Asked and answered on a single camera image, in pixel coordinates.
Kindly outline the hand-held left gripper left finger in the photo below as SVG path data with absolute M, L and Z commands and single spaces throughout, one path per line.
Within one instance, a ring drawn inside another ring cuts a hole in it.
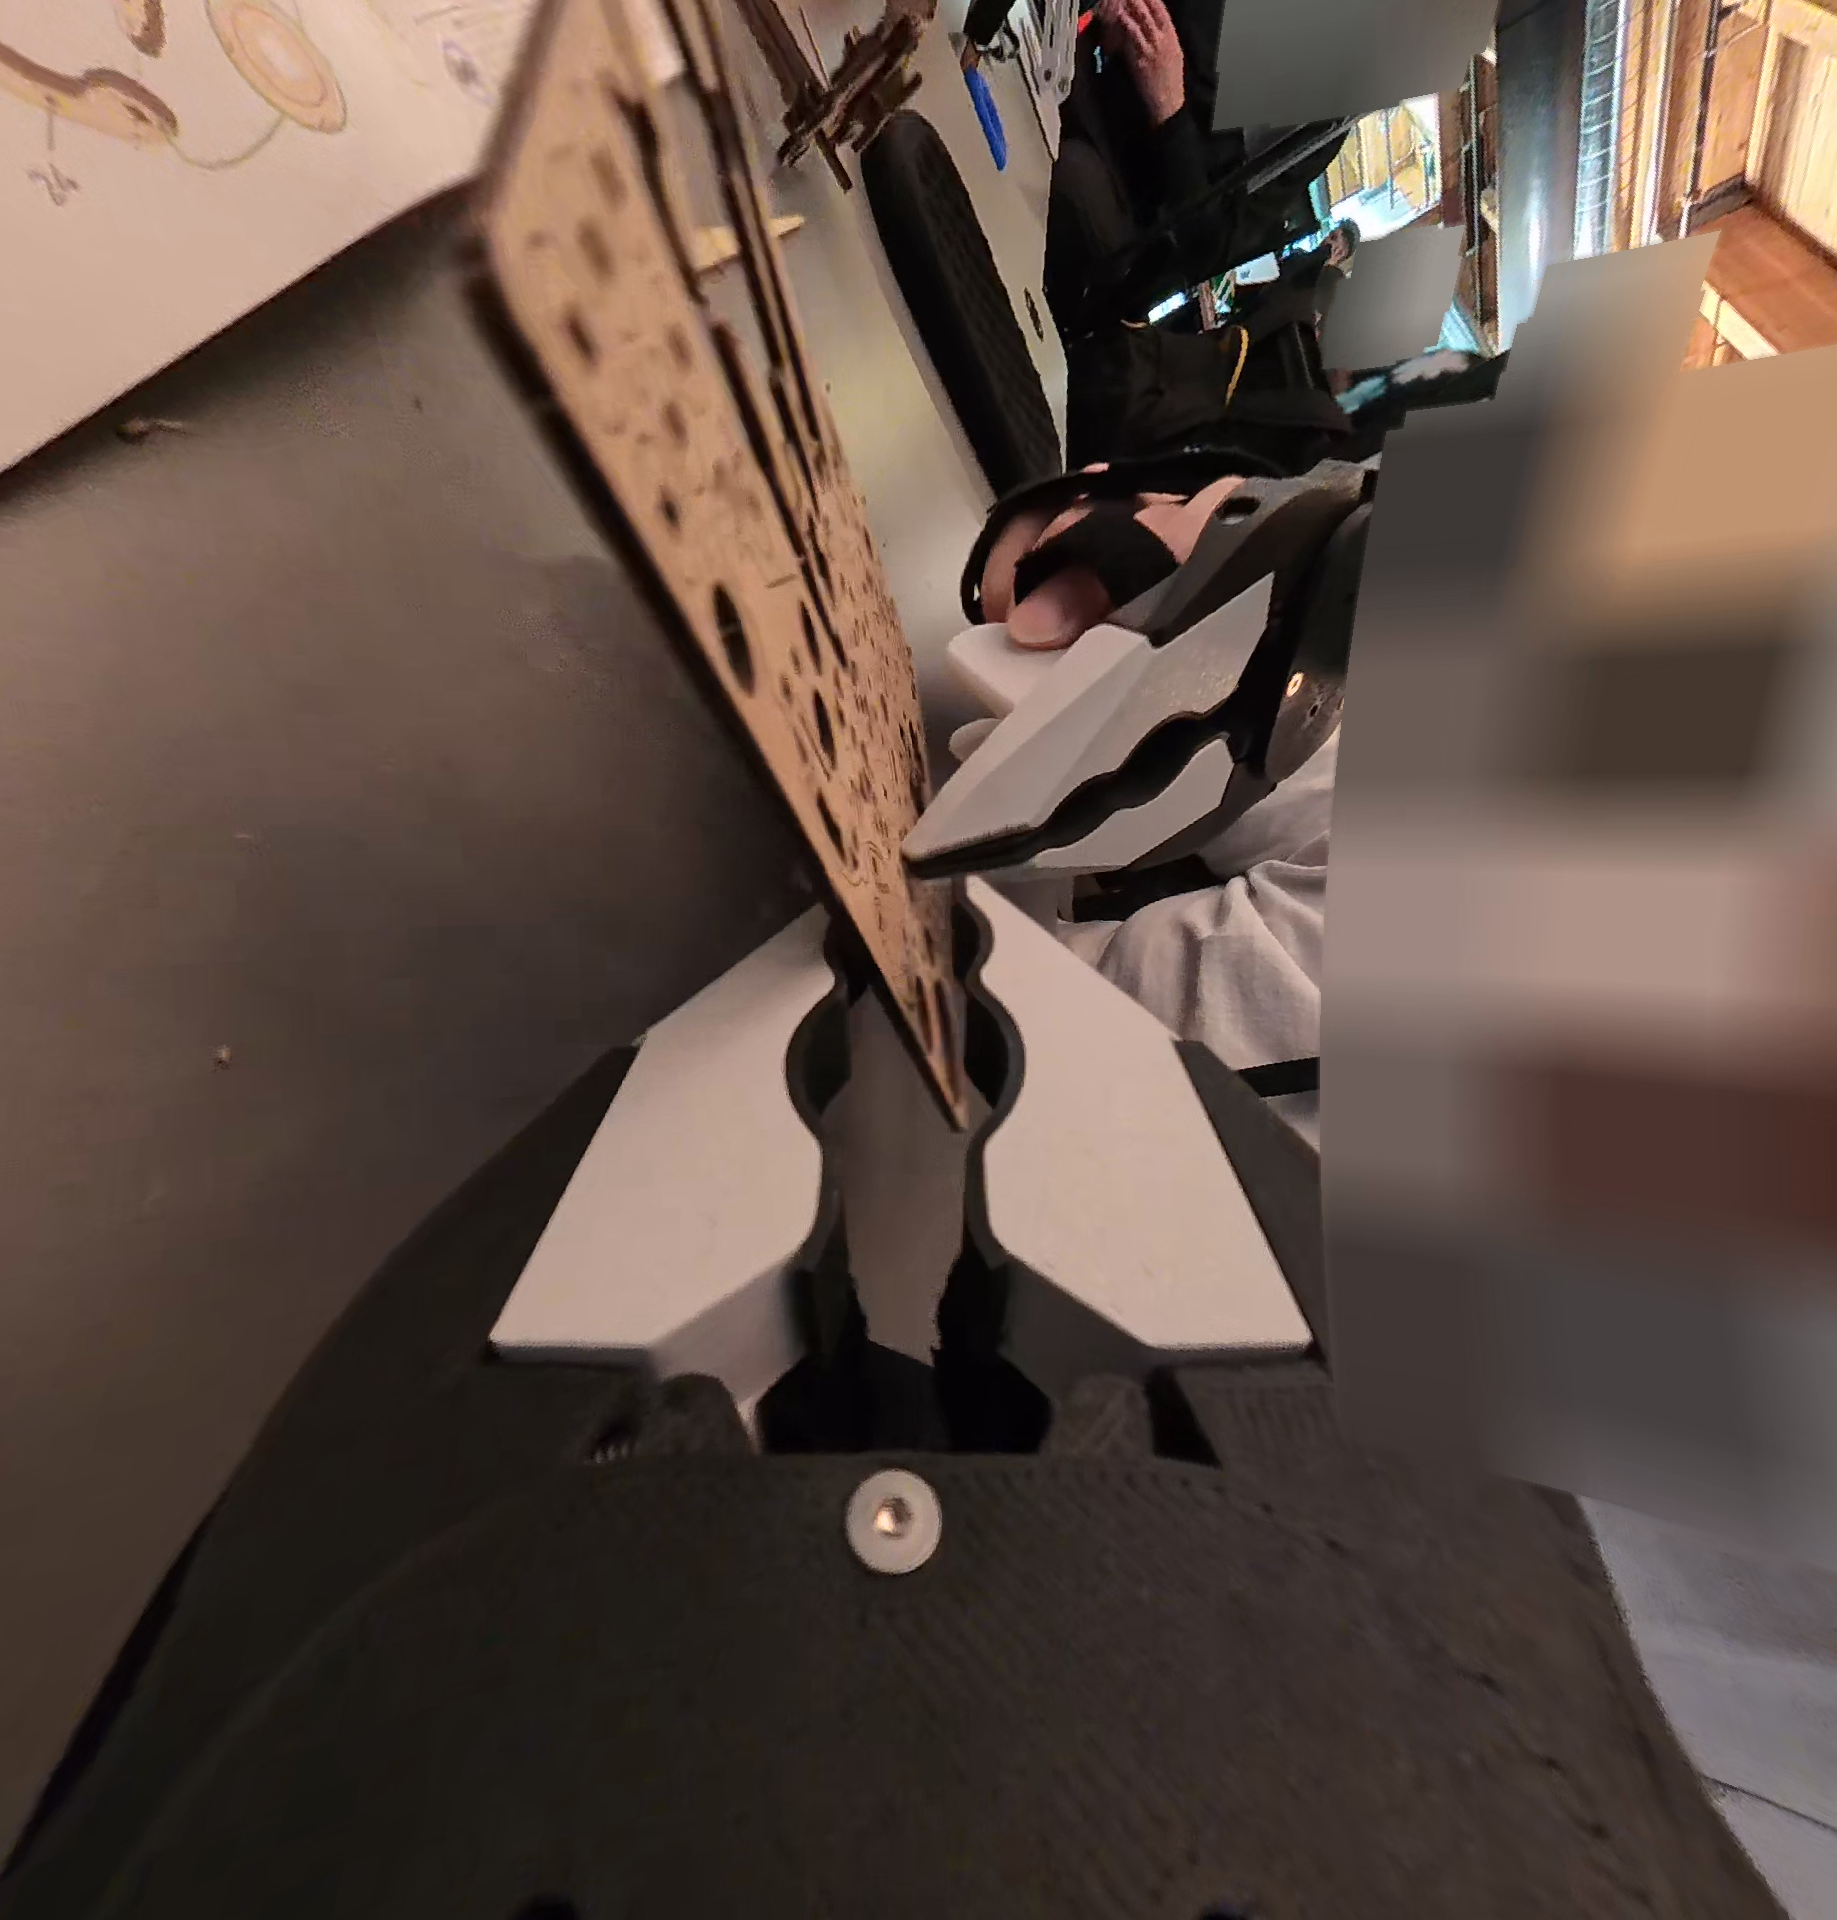
M 797 918 L 643 1036 L 494 1324 L 499 1358 L 710 1379 L 752 1410 L 804 1355 L 789 1274 L 823 1148 L 787 1055 L 839 990 L 828 935 Z

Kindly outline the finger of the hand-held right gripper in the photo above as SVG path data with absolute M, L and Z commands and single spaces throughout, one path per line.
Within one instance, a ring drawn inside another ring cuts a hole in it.
M 1230 733 L 1212 733 L 1140 767 L 1123 765 L 1062 800 L 1032 875 L 1116 875 L 1167 851 L 1190 853 L 1257 803 L 1257 777 Z
M 1062 800 L 1123 765 L 1140 767 L 1212 733 L 1230 733 L 1244 765 L 1270 733 L 1275 699 L 1242 696 L 1267 637 L 1275 581 L 1262 578 L 1157 644 L 1102 623 L 1004 716 L 907 833 L 913 876 L 1032 875 Z

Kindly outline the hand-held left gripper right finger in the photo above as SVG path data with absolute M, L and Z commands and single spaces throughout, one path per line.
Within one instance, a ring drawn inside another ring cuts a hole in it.
M 1311 1356 L 1326 1328 L 1315 1154 L 1199 1044 L 973 879 L 969 1070 L 986 1101 L 940 1301 L 960 1395 Z

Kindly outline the wooden parts sheet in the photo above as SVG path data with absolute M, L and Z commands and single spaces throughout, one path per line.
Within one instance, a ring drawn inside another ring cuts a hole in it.
M 556 450 L 690 644 L 966 1128 L 955 893 L 903 851 L 930 803 L 912 645 L 714 4 L 538 7 L 478 248 Z

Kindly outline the wooden model assembly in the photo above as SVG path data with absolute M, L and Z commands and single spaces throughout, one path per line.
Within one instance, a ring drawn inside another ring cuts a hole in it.
M 806 17 L 797 26 L 779 2 L 722 4 L 750 36 L 779 93 L 779 128 L 769 140 L 779 169 L 817 156 L 843 193 L 856 187 L 858 158 L 912 104 L 923 78 L 918 53 L 938 20 L 936 2 L 885 2 L 876 22 L 841 36 L 837 64 L 825 66 Z

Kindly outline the person's right hand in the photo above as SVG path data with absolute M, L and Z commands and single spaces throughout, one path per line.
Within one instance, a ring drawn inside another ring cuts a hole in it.
M 1066 477 L 1004 501 L 967 561 L 967 617 L 1001 627 L 1028 651 L 1058 651 L 1167 585 L 1220 509 L 1245 494 L 1237 477 L 1197 491 L 1107 486 L 1102 472 Z

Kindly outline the black backpack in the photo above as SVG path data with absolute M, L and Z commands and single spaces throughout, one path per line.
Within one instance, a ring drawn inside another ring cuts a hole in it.
M 1067 349 L 1073 467 L 1229 450 L 1244 473 L 1295 477 L 1355 440 L 1319 353 L 1311 290 L 1267 290 L 1236 319 L 1101 327 Z

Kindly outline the black textured pad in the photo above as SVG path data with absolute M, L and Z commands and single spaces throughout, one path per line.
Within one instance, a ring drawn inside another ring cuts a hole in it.
M 945 140 L 897 109 L 862 153 L 862 184 L 897 288 L 997 496 L 1062 472 L 1060 432 L 1028 332 Z

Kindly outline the background document stand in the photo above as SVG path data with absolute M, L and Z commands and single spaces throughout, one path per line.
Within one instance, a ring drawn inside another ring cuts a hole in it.
M 1021 66 L 1038 105 L 1062 109 L 1075 86 L 1076 45 L 1090 4 L 1001 2 L 986 11 L 985 45 Z

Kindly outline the instruction booklet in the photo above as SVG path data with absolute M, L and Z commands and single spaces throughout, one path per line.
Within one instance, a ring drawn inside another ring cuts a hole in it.
M 466 180 L 525 2 L 0 2 L 0 473 Z

